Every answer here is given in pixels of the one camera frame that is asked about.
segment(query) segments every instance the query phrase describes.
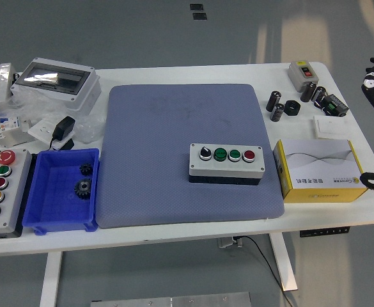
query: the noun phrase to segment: black gear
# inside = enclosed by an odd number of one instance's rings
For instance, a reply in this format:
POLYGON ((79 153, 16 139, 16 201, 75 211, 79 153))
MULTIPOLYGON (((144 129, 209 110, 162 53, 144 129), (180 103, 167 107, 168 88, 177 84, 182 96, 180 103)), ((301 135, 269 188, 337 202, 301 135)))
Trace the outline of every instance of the black gear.
POLYGON ((91 190, 91 179, 80 180, 74 186, 74 192, 82 200, 88 200, 90 198, 90 190, 91 190))
POLYGON ((84 163, 80 165, 80 172, 83 176, 90 176, 93 174, 93 167, 90 163, 84 163))

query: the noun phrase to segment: yellow box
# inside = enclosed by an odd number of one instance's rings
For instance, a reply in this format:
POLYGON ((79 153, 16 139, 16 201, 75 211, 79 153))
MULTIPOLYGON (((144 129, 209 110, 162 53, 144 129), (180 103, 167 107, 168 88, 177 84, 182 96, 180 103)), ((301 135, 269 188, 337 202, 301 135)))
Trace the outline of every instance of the yellow box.
POLYGON ((349 203, 367 190, 348 140, 279 140, 274 158, 285 203, 349 203))

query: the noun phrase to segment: table leg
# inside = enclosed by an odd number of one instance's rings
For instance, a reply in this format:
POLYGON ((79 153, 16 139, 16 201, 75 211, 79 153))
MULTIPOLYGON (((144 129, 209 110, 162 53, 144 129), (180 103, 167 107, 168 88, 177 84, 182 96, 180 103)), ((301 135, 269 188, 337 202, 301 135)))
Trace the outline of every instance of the table leg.
POLYGON ((40 307, 56 306, 62 254, 63 252, 61 251, 47 254, 40 307))
POLYGON ((297 290, 295 276, 293 275, 292 265, 290 263, 288 250, 284 244, 282 233, 270 233, 269 237, 274 250, 277 269, 279 271, 279 276, 281 277, 283 290, 297 290))

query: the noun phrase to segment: red button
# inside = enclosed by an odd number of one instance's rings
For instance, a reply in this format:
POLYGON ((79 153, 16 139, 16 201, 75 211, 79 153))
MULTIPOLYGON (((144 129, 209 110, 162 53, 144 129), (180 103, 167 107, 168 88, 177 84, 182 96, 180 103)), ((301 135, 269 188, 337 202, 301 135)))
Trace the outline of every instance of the red button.
POLYGON ((251 163, 255 160, 255 153, 252 150, 244 152, 244 161, 251 163))
POLYGON ((0 177, 0 190, 6 189, 8 181, 5 178, 0 177))
POLYGON ((11 150, 4 150, 0 153, 0 164, 9 165, 15 160, 15 153, 11 150))

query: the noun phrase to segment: emergency stop button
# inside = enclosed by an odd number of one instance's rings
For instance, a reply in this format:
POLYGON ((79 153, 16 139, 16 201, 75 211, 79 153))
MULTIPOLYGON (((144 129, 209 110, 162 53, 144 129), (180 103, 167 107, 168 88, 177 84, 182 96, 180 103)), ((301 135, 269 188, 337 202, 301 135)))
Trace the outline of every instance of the emergency stop button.
POLYGON ((9 165, 14 162, 16 158, 15 152, 12 150, 4 150, 0 152, 0 164, 9 165))

